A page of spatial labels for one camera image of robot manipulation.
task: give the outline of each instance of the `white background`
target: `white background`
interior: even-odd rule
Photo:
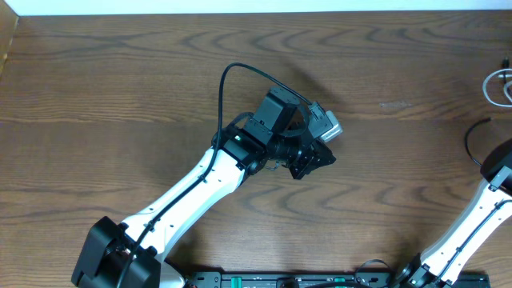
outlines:
[[[19,15],[503,10],[512,0],[6,0]]]

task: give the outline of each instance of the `wooden tabletop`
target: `wooden tabletop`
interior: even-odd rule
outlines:
[[[71,286],[89,228],[120,222],[182,178],[216,129],[230,62],[332,110],[338,159],[301,181],[263,170],[211,208],[170,257],[224,270],[393,267],[439,238],[510,137],[482,80],[512,50],[512,12],[24,17],[0,81],[0,286]],[[271,83],[234,69],[225,121]],[[503,101],[498,82],[491,94]],[[512,284],[510,222],[465,270]]]

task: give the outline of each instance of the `white arm segment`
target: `white arm segment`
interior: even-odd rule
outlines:
[[[478,185],[476,195],[471,199],[470,204],[464,209],[460,216],[458,216],[454,224],[452,224],[448,231],[445,232],[435,244],[423,251],[421,254],[422,265],[427,264],[430,267],[429,272],[439,276],[448,261],[455,256],[457,248],[460,247],[461,244],[468,239],[474,229],[490,215],[495,205],[502,201],[512,199],[511,196],[500,189],[493,192],[489,188],[490,184],[488,181],[485,179],[482,180]],[[476,235],[468,242],[466,247],[462,249],[462,252],[455,258],[453,264],[441,277],[441,280],[445,282],[451,280],[452,283],[455,283],[471,255],[473,255],[500,224],[512,215],[512,203],[509,204],[510,206],[505,204],[503,208],[497,210],[495,214],[488,219]]]
[[[204,173],[210,164],[212,154],[213,149],[208,149],[196,167],[167,193],[144,210],[123,220],[128,225],[126,234],[136,241],[145,224]],[[181,288],[185,284],[183,277],[164,260],[178,239],[199,217],[222,197],[237,189],[243,180],[244,170],[240,170],[236,165],[237,160],[220,150],[211,172],[206,177],[206,183],[201,182],[170,208],[161,220],[156,222],[154,230],[142,241],[143,248],[153,246],[157,250],[155,258],[162,264],[161,288]]]

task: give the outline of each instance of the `wooden table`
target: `wooden table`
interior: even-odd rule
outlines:
[[[262,171],[210,209],[172,262],[224,270],[396,267],[458,216],[479,159],[510,137],[482,80],[512,48],[512,12],[21,18],[0,81],[0,286],[70,286],[88,229],[119,222],[209,147],[218,81],[257,66],[332,110],[338,158],[301,181]],[[499,95],[496,82],[490,89]],[[271,86],[226,82],[226,122]],[[466,270],[512,285],[506,222]]]

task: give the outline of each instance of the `white cable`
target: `white cable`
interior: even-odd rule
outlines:
[[[496,102],[492,101],[487,93],[487,83],[489,82],[489,80],[491,80],[492,77],[496,76],[497,74],[503,73],[505,71],[512,71],[512,69],[511,68],[501,69],[501,70],[498,70],[498,71],[495,71],[495,72],[489,74],[489,76],[487,76],[486,80],[483,81],[482,90],[483,90],[483,95],[486,97],[487,101],[489,101],[491,104],[500,106],[500,107],[505,107],[505,108],[512,108],[512,105],[500,104],[500,103],[496,103]],[[505,93],[505,96],[510,100],[510,102],[512,102],[512,96],[510,96],[507,91],[507,88],[510,86],[512,86],[512,81],[508,82],[507,84],[504,85],[503,92]]]

